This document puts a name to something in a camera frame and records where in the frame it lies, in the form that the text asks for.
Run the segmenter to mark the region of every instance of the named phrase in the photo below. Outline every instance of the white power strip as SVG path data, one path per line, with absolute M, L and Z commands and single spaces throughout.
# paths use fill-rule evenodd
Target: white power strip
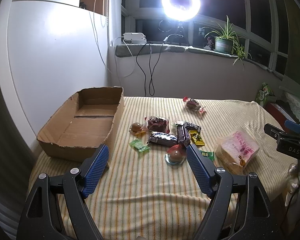
M 124 33 L 123 39 L 131 41 L 131 44 L 146 44 L 146 36 L 143 33 Z

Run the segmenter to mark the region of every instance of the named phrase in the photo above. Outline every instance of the windowsill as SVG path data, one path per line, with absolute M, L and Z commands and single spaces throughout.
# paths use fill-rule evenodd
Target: windowsill
M 144 46 L 144 48 L 142 49 L 141 52 L 140 52 L 140 50 L 141 50 L 143 44 L 127 44 L 127 46 L 129 47 L 133 56 L 137 56 L 138 53 L 140 56 L 150 54 L 149 45 Z M 131 57 L 131 54 L 130 54 L 127 46 L 125 44 L 118 44 L 115 49 L 115 55 L 117 57 Z M 163 52 L 181 53 L 181 52 L 188 51 L 188 52 L 195 53 L 195 54 L 207 54 L 207 55 L 213 55 L 213 56 L 218 56 L 218 57 L 227 57 L 227 58 L 233 58 L 233 59 L 237 58 L 237 56 L 234 56 L 234 55 L 220 53 L 220 52 L 216 52 L 216 51 L 208 50 L 208 49 L 199 49 L 199 48 L 195 48 L 192 46 L 186 47 L 186 46 L 177 46 L 177 45 L 170 45 L 170 44 L 164 44 L 162 46 L 162 44 L 151 44 L 151 54 L 160 53 L 160 50 L 162 50 L 161 53 L 163 53 Z M 254 62 L 251 59 L 245 58 L 244 61 L 250 62 L 250 63 L 262 68 L 263 70 L 267 70 L 282 80 L 282 77 L 280 75 L 277 75 L 275 72 L 270 70 L 268 67 L 261 65 L 257 62 Z

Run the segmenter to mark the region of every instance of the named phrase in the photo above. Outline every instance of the white lace cloth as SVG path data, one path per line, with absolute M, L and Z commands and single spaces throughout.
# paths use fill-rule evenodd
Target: white lace cloth
M 300 98 L 288 92 L 285 92 L 285 96 L 287 98 L 287 101 L 290 105 L 292 112 L 300 121 Z

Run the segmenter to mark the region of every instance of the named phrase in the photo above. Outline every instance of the brown egg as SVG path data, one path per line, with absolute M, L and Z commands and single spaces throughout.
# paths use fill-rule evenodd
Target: brown egg
M 138 122 L 134 122 L 132 125 L 131 125 L 131 130 L 133 132 L 140 132 L 142 129 L 142 125 Z
M 181 162 L 183 159 L 181 153 L 178 150 L 174 150 L 172 153 L 170 153 L 169 158 L 173 163 Z

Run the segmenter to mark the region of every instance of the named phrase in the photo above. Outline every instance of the yellow candy wrapper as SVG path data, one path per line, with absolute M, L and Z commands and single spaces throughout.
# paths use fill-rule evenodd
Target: yellow candy wrapper
M 204 141 L 197 131 L 189 131 L 189 133 L 195 145 L 205 146 Z

